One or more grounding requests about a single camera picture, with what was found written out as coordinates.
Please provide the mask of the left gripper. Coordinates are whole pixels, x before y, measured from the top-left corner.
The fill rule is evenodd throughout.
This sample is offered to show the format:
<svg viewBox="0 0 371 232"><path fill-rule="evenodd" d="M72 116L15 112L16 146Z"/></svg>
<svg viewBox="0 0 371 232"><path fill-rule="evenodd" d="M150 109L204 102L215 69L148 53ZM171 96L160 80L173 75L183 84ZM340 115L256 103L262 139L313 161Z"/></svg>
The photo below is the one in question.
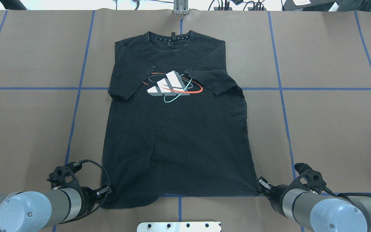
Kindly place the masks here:
<svg viewBox="0 0 371 232"><path fill-rule="evenodd" d="M81 209L77 214L78 218L82 218L85 216L90 215L96 209L94 206L99 204L106 198L106 194L110 194L112 192L111 187L109 184L105 184L98 189L92 190L87 186L81 187Z"/></svg>

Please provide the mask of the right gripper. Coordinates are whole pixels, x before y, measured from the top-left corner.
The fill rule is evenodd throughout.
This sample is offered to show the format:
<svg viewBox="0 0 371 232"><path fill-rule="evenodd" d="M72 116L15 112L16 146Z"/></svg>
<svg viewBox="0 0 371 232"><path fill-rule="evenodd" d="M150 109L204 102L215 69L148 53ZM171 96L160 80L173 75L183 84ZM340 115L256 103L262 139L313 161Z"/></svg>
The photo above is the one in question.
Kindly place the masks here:
<svg viewBox="0 0 371 232"><path fill-rule="evenodd" d="M283 209L283 198L289 189L290 186L285 184L270 186L263 176L260 176L257 180L257 191L259 195L266 197L269 200L273 210Z"/></svg>

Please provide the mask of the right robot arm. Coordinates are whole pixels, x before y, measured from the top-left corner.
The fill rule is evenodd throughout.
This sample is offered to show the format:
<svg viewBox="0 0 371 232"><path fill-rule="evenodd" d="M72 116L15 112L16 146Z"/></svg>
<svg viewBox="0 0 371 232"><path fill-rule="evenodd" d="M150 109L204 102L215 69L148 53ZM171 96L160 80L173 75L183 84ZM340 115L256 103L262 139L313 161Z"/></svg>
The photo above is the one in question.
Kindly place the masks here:
<svg viewBox="0 0 371 232"><path fill-rule="evenodd" d="M289 185L257 180L258 191L273 210L312 232L371 232L371 195L325 196L297 177Z"/></svg>

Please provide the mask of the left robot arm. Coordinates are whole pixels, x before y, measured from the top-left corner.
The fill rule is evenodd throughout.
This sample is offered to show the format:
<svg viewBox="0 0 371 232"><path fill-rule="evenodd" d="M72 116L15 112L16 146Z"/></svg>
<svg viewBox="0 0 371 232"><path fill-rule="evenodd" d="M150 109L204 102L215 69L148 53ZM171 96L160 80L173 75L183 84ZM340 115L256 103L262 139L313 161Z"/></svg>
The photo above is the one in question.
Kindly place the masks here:
<svg viewBox="0 0 371 232"><path fill-rule="evenodd" d="M37 232L57 224L71 223L94 213L110 189L55 188L0 194L0 232Z"/></svg>

